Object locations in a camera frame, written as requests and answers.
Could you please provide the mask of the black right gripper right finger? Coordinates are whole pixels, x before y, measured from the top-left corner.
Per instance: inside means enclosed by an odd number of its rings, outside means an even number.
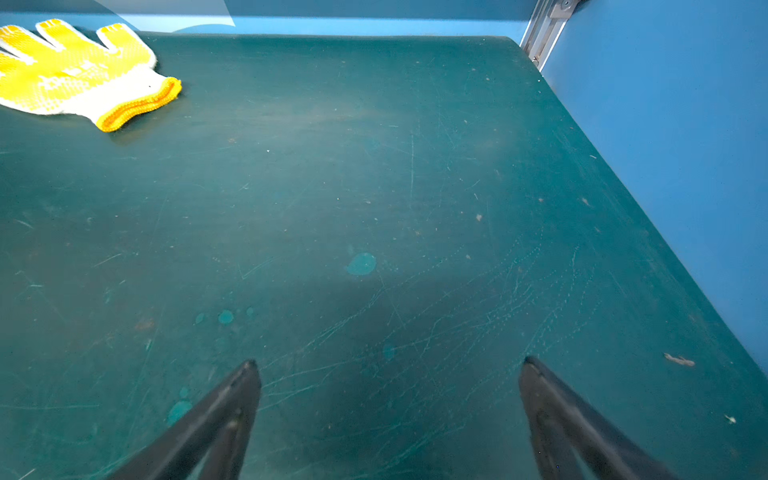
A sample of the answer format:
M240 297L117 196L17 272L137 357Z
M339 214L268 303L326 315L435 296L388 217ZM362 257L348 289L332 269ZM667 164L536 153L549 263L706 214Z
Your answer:
M581 464L598 479L676 477L536 357L524 359L518 384L542 479L582 479Z

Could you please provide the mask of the yellow white work glove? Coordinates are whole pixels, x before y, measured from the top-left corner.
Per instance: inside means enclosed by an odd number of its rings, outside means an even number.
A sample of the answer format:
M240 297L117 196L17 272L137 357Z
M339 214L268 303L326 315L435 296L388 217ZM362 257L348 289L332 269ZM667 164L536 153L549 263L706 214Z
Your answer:
M114 132L175 100L182 83L155 71L157 58L127 25L96 31L96 42L50 19L30 32L1 28L1 104L33 115L78 115Z

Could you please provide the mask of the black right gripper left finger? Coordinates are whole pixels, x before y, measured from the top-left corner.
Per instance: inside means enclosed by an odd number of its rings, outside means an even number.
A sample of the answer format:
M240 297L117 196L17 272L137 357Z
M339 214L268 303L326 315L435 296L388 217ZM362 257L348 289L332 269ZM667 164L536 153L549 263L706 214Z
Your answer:
M237 479L261 398L256 362L244 361L112 479L186 479L204 462L201 479Z

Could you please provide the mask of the right aluminium corner post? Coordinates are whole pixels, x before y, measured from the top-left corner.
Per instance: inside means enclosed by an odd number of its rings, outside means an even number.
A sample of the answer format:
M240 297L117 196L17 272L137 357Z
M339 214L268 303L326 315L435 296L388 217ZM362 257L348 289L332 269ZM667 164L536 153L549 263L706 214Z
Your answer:
M566 23L581 0L538 0L524 32L521 48L539 71L545 67Z

